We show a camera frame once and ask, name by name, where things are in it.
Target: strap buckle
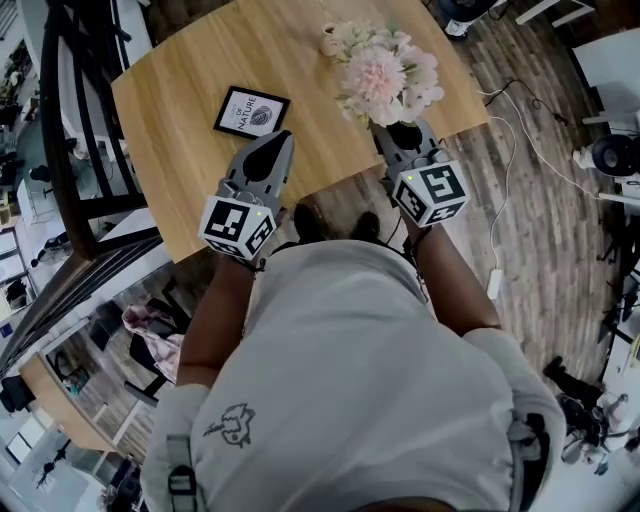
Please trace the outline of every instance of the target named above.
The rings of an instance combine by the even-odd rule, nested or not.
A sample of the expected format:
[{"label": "strap buckle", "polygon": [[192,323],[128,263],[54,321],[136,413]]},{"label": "strap buckle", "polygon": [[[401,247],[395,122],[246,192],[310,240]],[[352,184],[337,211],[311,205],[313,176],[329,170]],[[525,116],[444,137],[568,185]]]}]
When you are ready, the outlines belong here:
[{"label": "strap buckle", "polygon": [[169,494],[195,497],[196,476],[190,467],[178,466],[169,474]]}]

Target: shoe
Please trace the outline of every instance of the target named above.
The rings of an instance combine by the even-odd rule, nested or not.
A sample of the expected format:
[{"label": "shoe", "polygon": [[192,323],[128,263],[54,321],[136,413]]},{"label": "shoe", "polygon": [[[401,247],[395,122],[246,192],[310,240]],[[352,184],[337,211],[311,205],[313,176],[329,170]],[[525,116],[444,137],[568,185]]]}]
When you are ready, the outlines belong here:
[{"label": "shoe", "polygon": [[545,375],[545,377],[551,378],[553,375],[560,371],[562,371],[562,357],[556,356],[547,366],[545,366],[544,370],[542,370],[542,373]]},{"label": "shoe", "polygon": [[301,243],[321,242],[324,240],[322,226],[308,206],[300,203],[293,212],[293,225],[296,227]]},{"label": "shoe", "polygon": [[351,232],[352,240],[375,242],[380,236],[380,219],[373,212],[363,213]]}]

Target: pink cloth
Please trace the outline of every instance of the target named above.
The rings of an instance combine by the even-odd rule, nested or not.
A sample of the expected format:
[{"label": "pink cloth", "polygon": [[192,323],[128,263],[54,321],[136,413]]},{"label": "pink cloth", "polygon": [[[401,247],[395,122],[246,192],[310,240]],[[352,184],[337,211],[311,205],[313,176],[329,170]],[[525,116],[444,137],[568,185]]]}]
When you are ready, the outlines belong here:
[{"label": "pink cloth", "polygon": [[142,336],[156,362],[156,368],[167,379],[175,383],[178,375],[178,362],[180,361],[180,347],[184,335],[171,334],[167,339],[161,338],[149,330],[149,325],[154,318],[175,326],[175,322],[170,316],[150,306],[132,305],[122,313],[122,321],[127,330]]}]

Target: white t-shirt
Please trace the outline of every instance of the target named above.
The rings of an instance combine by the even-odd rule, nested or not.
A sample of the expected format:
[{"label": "white t-shirt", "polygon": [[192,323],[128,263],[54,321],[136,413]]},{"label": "white t-shirt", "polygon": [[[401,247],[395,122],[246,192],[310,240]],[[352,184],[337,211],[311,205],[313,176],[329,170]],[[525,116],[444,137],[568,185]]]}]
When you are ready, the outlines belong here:
[{"label": "white t-shirt", "polygon": [[171,510],[168,434],[190,435],[216,512],[346,512],[399,497],[507,510],[516,414],[544,416],[558,460],[564,417],[516,341],[440,325],[392,251],[290,248],[269,258],[254,294],[213,388],[160,400],[142,470],[151,511]]}]

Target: floor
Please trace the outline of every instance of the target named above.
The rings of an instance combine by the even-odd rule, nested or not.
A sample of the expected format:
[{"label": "floor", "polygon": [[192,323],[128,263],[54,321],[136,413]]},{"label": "floor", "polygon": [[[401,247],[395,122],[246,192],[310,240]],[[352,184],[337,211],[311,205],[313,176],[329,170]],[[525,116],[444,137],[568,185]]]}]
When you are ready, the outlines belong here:
[{"label": "floor", "polygon": [[[221,1],[155,0],[149,8],[149,21],[155,38],[161,41],[192,22]],[[509,94],[522,112],[523,122],[533,143],[563,175],[592,193],[610,187],[594,173],[577,168],[571,161],[573,148],[590,143],[602,135],[600,127],[580,126],[580,119],[597,111],[596,104],[582,86],[567,49],[544,16],[524,26],[514,18],[526,8],[518,2],[501,21],[483,19],[473,27],[469,40],[456,49],[484,91],[499,89],[510,78],[524,80],[554,112],[568,121],[563,126],[545,109],[535,109],[526,89],[514,84]],[[494,245],[505,278],[497,301],[504,328],[522,341],[527,358],[537,369],[553,354],[562,354],[569,370],[592,379],[602,370],[605,348],[597,345],[602,313],[610,306],[607,281],[613,267],[598,262],[604,235],[599,218],[605,207],[576,187],[566,183],[536,156],[527,143],[517,114],[503,95],[489,107],[491,116],[503,118],[515,130],[517,150],[509,182],[510,201],[496,225]],[[472,190],[472,200],[464,215],[448,225],[448,231],[462,254],[486,282],[496,265],[489,228],[505,198],[505,171],[513,149],[513,137],[503,120],[492,119],[485,126],[451,137],[444,144],[457,158]],[[314,194],[305,202],[318,212],[336,236],[346,236],[357,217],[373,210],[381,218],[386,240],[398,221],[378,184],[383,170],[370,169],[330,189]],[[406,236],[404,227],[391,241],[399,246]],[[283,241],[296,239],[286,217],[280,230],[268,242],[270,250]],[[177,275],[187,311],[193,311],[213,272],[214,258],[202,252],[168,266],[134,286],[117,302],[143,302],[159,290],[169,274]],[[151,374],[128,359],[129,337],[119,333],[105,352],[91,348],[86,332],[63,345],[70,357],[91,367],[93,376],[79,397],[88,412],[102,402],[110,404],[101,424],[111,433],[132,406],[122,391],[125,378],[145,384]],[[141,459],[145,439],[152,425],[152,410],[143,408],[120,447]]]}]

